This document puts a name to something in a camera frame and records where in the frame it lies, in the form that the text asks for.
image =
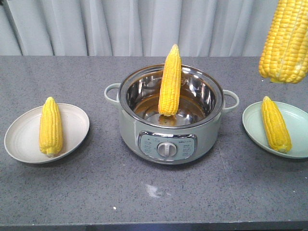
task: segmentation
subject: control panel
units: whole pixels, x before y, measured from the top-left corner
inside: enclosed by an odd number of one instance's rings
[[[182,160],[194,154],[197,137],[193,134],[173,135],[143,131],[139,134],[139,148],[154,159]]]

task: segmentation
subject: white plate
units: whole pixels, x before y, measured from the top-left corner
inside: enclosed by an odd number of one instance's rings
[[[41,106],[24,113],[8,128],[4,146],[11,157],[25,163],[43,164],[63,158],[81,144],[90,127],[88,115],[74,105],[58,105],[63,126],[63,147],[60,155],[49,158],[39,150]]]
[[[262,121],[262,102],[248,106],[243,112],[243,125],[248,136],[266,151],[286,158],[308,157],[308,114],[292,105],[276,102],[291,136],[292,149],[284,154],[269,147]]]

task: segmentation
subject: gray curtain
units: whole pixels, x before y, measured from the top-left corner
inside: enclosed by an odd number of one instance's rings
[[[2,0],[0,55],[260,56],[278,0]]]

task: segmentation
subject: speckled gray surface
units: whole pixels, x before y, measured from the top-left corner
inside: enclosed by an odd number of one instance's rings
[[[0,230],[244,230],[308,227],[308,161],[267,153],[242,126],[244,109],[264,95],[308,111],[308,80],[269,83],[258,57],[191,58],[240,98],[223,117],[202,158],[165,166],[136,156],[122,141],[118,111],[103,95],[163,57],[0,57]],[[63,159],[18,162],[5,151],[9,125],[52,95],[82,108],[90,130]]]

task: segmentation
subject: corn cob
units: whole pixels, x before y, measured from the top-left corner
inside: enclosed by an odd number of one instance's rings
[[[269,146],[281,153],[291,150],[291,137],[277,104],[265,96],[262,102],[262,118]]]
[[[308,73],[308,0],[279,0],[259,62],[271,82],[298,83]]]
[[[179,108],[181,88],[181,57],[177,44],[168,54],[160,87],[158,112],[164,116],[174,116]]]
[[[63,145],[60,110],[53,97],[43,105],[39,128],[39,149],[48,157],[55,157]]]

